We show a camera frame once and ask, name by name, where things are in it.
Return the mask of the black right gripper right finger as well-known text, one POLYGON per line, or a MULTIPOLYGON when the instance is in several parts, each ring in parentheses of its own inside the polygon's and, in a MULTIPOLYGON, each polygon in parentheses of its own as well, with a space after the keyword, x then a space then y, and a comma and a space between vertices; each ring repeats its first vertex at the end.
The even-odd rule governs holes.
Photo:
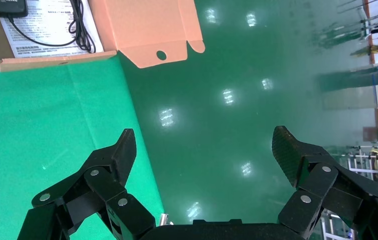
POLYGON ((361 240, 378 240, 378 182, 341 166, 323 147, 297 140, 284 126, 272 137, 272 153, 295 188, 278 221, 308 239, 322 212, 331 211, 361 240))

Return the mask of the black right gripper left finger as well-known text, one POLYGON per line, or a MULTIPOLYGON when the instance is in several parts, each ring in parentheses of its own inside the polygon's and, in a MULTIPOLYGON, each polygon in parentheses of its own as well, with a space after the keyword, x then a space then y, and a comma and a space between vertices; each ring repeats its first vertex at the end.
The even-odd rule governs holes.
POLYGON ((142 239, 155 218, 125 187, 136 153, 130 128, 115 144, 94 150, 77 172, 34 196, 18 238, 67 240, 96 214, 116 239, 142 239))

